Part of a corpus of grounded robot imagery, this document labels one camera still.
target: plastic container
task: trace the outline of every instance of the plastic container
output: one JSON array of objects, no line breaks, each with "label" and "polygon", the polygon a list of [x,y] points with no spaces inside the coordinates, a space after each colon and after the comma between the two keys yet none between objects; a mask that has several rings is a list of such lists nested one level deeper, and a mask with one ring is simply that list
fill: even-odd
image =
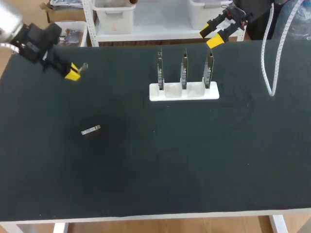
[{"label": "plastic container", "polygon": [[87,24],[83,21],[63,21],[55,22],[58,26],[62,28],[62,34],[66,35],[66,29],[76,30],[83,32],[80,47],[87,47],[86,37],[87,37]]},{"label": "plastic container", "polygon": [[232,1],[219,0],[188,0],[188,9],[191,26],[195,30],[201,30],[206,22],[222,14],[225,6]]},{"label": "plastic container", "polygon": [[129,34],[134,27],[134,9],[136,5],[126,7],[104,7],[105,1],[93,0],[100,27],[104,34]]}]

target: white shelf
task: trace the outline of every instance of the white shelf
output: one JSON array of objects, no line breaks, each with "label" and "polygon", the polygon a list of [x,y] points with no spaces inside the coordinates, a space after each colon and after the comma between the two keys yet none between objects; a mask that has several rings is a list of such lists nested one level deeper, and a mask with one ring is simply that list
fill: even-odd
[{"label": "white shelf", "polygon": [[[185,0],[153,0],[153,2],[141,0],[134,11],[133,33],[104,34],[97,19],[95,38],[99,42],[201,38],[200,31],[193,30],[190,25],[187,7]],[[224,22],[219,26],[219,30],[228,25]],[[208,37],[213,37],[215,34],[215,32],[211,33]]]}]

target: table surface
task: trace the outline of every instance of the table surface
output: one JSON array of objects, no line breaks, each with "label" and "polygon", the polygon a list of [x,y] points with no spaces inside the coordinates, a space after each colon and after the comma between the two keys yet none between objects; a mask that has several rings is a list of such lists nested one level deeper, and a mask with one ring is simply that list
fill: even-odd
[{"label": "table surface", "polygon": [[187,47],[199,81],[205,44],[61,49],[89,64],[76,83],[13,56],[0,80],[0,222],[310,208],[311,43],[285,43],[273,98],[260,45],[219,46],[220,98],[182,102],[149,101],[157,51],[177,82]]}]

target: white table leg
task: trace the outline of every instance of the white table leg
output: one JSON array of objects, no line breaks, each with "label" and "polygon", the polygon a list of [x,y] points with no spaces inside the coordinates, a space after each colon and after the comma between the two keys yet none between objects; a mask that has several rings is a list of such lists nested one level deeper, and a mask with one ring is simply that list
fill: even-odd
[{"label": "white table leg", "polygon": [[310,233],[311,232],[311,218],[303,225],[298,233]]},{"label": "white table leg", "polygon": [[270,215],[269,218],[274,233],[288,233],[283,215]]},{"label": "white table leg", "polygon": [[53,233],[67,233],[68,223],[55,223]]},{"label": "white table leg", "polygon": [[5,223],[1,226],[8,233],[38,233],[38,230],[32,224],[11,224]]}]

